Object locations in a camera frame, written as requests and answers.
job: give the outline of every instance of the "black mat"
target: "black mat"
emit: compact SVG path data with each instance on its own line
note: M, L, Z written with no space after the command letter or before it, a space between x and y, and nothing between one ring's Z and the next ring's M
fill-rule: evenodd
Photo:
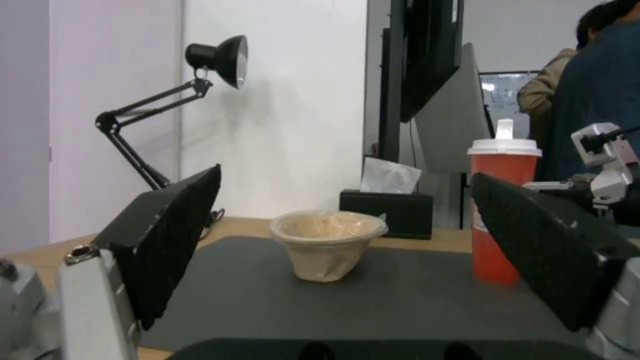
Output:
M551 340L582 346L525 285L474 280L468 254L369 249L343 280L297 279L281 245L225 238L196 252L143 346L211 338Z

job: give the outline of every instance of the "beige jacket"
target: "beige jacket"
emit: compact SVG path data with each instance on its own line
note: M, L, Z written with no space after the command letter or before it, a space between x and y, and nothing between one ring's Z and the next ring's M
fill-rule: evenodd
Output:
M562 71L576 54L574 49L562 50L544 69L518 92L520 112L529 114L529 138L545 150L551 130L551 105Z

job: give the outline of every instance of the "tissue box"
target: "tissue box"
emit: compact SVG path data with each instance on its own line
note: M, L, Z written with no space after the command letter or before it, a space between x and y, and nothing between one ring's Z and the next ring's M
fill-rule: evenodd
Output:
M340 210L373 216L386 214L388 238L431 239L433 198L421 193L368 193L344 190Z

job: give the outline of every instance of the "drink cup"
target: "drink cup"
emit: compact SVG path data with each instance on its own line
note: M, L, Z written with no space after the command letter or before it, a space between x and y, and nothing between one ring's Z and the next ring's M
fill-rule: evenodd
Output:
M511 119L498 121L495 139L474 141L467 154L471 156L472 174L482 172L520 186L533 181L538 158L542 156L535 140L513 138ZM518 270L484 226L475 205L472 211L474 275L483 281L514 286L519 279Z

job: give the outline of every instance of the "cup lid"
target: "cup lid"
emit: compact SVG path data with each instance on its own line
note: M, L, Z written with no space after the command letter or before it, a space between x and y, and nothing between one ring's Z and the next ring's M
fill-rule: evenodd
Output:
M513 120L498 120L498 129L495 139L475 140L473 146L467 151L469 155L528 155L542 156L542 151L538 148L535 140L514 139Z

